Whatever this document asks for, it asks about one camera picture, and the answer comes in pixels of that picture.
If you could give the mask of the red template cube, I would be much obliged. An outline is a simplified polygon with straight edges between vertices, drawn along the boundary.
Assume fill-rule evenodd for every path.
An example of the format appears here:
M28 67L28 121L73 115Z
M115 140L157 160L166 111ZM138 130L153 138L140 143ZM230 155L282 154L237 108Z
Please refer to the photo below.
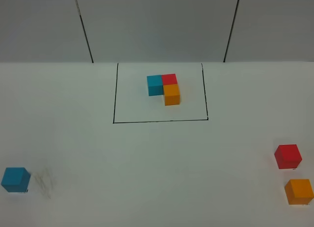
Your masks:
M178 84L176 74L161 75L161 79L163 85Z

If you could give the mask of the orange template cube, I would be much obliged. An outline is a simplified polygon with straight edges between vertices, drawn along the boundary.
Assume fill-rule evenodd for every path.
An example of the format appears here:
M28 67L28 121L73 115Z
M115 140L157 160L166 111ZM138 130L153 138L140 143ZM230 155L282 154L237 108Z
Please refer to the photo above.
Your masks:
M180 104L181 94L178 84L164 85L163 90L165 106Z

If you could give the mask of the blue template cube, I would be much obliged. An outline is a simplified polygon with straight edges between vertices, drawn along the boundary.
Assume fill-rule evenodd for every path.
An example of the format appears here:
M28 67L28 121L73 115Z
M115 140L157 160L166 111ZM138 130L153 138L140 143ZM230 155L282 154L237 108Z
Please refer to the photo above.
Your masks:
M161 75L147 76L149 96L163 95L163 82Z

